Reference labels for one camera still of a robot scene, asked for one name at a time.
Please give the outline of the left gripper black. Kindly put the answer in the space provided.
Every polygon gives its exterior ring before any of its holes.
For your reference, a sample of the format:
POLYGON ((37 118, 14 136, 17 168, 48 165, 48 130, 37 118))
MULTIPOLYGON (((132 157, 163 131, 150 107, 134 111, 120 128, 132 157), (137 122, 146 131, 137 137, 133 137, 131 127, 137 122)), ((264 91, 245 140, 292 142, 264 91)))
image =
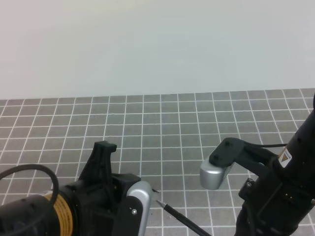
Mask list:
POLYGON ((80 236, 113 236, 117 216, 128 190, 140 177, 134 174, 115 174, 111 168, 111 154, 116 144, 95 142, 92 153, 80 176, 79 200, 80 236))

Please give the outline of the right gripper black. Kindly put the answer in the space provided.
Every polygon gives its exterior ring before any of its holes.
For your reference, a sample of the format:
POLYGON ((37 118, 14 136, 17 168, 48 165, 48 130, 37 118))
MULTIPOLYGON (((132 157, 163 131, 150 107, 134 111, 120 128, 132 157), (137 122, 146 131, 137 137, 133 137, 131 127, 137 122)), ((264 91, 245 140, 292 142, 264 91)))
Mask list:
POLYGON ((289 236, 315 206, 315 184, 294 182, 275 160, 266 175, 247 180, 239 196, 244 202, 235 235, 289 236))

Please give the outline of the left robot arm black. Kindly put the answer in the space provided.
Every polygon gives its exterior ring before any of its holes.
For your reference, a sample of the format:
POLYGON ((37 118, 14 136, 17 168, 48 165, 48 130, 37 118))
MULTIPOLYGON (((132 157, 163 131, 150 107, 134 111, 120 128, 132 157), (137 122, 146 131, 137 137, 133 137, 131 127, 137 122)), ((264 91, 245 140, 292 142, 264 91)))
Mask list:
POLYGON ((59 188, 53 208, 51 194, 31 195, 1 206, 3 236, 136 236, 143 206, 128 195, 140 181, 134 174, 114 174, 115 144, 96 142, 77 181, 59 188))

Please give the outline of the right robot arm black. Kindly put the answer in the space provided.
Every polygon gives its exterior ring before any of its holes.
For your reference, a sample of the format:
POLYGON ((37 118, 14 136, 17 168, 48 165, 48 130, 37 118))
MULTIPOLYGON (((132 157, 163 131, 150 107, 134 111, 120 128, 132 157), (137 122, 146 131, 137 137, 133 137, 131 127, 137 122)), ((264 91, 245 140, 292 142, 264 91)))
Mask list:
POLYGON ((237 217, 237 236, 289 236, 315 206, 315 113, 311 111, 267 173, 247 179, 237 217))

